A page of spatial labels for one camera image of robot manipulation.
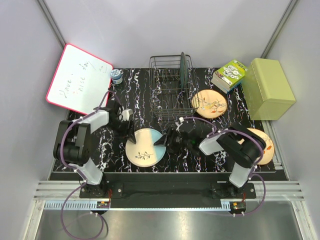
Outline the cream and blue plate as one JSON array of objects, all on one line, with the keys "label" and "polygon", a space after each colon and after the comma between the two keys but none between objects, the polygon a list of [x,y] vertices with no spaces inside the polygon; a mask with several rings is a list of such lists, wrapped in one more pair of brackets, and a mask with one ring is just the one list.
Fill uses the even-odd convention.
[{"label": "cream and blue plate", "polygon": [[166,147],[154,145],[163,135],[152,128],[142,128],[135,131],[136,143],[127,140],[125,154],[135,166],[146,168],[157,164],[165,155]]}]

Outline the cream bird plate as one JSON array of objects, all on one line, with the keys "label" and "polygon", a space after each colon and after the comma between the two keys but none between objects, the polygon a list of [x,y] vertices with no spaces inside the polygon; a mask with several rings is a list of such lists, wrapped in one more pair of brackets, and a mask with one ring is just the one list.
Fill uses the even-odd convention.
[{"label": "cream bird plate", "polygon": [[260,138],[262,138],[265,141],[266,147],[263,150],[262,160],[259,161],[258,165],[267,165],[268,163],[271,162],[275,154],[275,147],[272,139],[265,132],[259,129],[248,128],[248,130],[258,135]]},{"label": "cream bird plate", "polygon": [[204,89],[196,93],[191,99],[191,106],[206,119],[218,118],[228,108],[226,98],[212,89]]}]

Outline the dark teal plate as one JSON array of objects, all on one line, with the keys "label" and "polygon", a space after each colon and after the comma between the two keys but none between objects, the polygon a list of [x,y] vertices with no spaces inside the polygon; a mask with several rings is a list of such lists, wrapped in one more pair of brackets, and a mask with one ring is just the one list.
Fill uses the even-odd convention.
[{"label": "dark teal plate", "polygon": [[184,52],[180,55],[180,88],[183,90],[189,81],[189,68],[187,57]]}]

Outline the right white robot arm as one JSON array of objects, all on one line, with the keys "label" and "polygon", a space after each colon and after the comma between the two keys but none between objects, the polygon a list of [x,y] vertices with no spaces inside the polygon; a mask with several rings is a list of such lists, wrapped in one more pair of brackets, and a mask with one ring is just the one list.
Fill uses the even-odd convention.
[{"label": "right white robot arm", "polygon": [[180,122],[168,127],[153,145],[166,147],[169,153],[186,148],[196,156],[226,152],[234,161],[227,192],[230,197],[236,199],[244,194],[244,185],[262,160],[267,143],[240,123],[233,123],[216,133],[204,134],[181,117]]}]

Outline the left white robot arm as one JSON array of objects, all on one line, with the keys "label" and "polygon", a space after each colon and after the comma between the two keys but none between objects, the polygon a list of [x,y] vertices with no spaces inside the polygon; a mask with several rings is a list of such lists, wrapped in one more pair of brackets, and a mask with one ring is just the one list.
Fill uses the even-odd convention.
[{"label": "left white robot arm", "polygon": [[108,128],[117,137],[136,144],[133,115],[132,109],[125,109],[116,100],[108,100],[105,107],[98,106],[83,117],[59,123],[53,157],[79,174],[97,198],[108,193],[108,186],[103,172],[91,159],[91,135],[101,128]]}]

